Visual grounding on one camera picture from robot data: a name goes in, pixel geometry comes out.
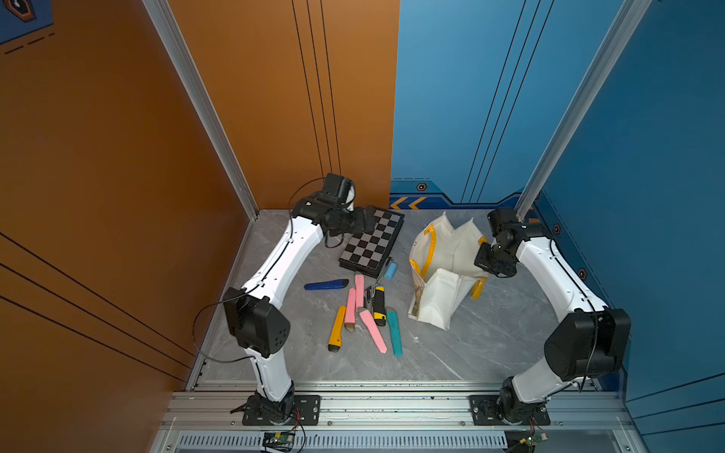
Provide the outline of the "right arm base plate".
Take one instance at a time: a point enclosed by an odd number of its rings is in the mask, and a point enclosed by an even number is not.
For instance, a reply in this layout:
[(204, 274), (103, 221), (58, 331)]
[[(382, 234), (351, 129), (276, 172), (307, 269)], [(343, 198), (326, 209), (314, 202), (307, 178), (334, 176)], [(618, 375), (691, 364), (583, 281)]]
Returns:
[(521, 403), (515, 396), (503, 398), (492, 394), (474, 394), (468, 398), (475, 426), (546, 427), (551, 424), (545, 403)]

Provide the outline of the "canvas pouch with farm picture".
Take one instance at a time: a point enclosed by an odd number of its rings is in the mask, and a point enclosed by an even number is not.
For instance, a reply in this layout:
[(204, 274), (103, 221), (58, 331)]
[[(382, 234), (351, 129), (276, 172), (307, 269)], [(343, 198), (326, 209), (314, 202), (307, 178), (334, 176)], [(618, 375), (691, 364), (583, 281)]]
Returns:
[(479, 298), (490, 277), (474, 264), (480, 246), (488, 244), (472, 220), (455, 228), (443, 213), (430, 222), (416, 236), (409, 253), (413, 298), (408, 317), (449, 330), (464, 299)]

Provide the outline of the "dark blue utility knife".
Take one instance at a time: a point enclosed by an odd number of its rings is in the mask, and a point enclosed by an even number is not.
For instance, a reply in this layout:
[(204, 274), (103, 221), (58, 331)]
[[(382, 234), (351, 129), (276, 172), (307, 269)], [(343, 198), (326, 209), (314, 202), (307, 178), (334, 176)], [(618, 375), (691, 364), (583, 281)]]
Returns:
[(305, 291), (330, 291), (330, 290), (342, 290), (347, 288), (349, 285), (348, 279), (334, 279), (329, 281), (320, 281), (307, 283), (304, 285)]

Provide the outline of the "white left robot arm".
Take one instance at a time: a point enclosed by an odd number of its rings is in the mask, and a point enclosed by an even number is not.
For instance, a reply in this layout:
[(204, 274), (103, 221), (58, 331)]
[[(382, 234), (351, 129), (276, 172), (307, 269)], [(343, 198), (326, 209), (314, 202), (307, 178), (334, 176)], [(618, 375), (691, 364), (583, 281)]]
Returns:
[(283, 347), (291, 323), (281, 312), (286, 293), (313, 249), (328, 236), (371, 233), (376, 209), (353, 206), (329, 194), (315, 193), (299, 200), (290, 212), (283, 236), (262, 267), (240, 289), (229, 288), (222, 298), (230, 335), (252, 363), (257, 389), (244, 405), (246, 413), (283, 424), (293, 416), (295, 387)]

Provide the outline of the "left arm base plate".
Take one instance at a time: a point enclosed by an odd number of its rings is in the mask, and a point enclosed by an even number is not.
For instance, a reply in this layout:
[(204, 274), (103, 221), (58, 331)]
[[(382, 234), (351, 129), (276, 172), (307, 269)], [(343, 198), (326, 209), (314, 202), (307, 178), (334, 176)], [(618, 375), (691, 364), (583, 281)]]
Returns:
[(259, 393), (253, 394), (240, 407), (244, 426), (271, 427), (317, 426), (320, 415), (321, 396), (316, 394), (289, 394), (281, 401), (272, 401)]

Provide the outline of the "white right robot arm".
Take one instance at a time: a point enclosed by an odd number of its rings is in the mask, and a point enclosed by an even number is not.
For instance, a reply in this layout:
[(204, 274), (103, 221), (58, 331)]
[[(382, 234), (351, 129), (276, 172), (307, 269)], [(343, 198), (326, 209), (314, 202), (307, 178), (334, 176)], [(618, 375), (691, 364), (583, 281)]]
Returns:
[(559, 324), (544, 346), (544, 357), (508, 377), (498, 396), (469, 400), (477, 425), (549, 424), (551, 397), (587, 379), (617, 373), (624, 362), (632, 322), (612, 309), (574, 272), (554, 238), (540, 224), (525, 224), (515, 210), (490, 211), (494, 243), (482, 243), (475, 266), (496, 277), (514, 277), (525, 267), (539, 284)]

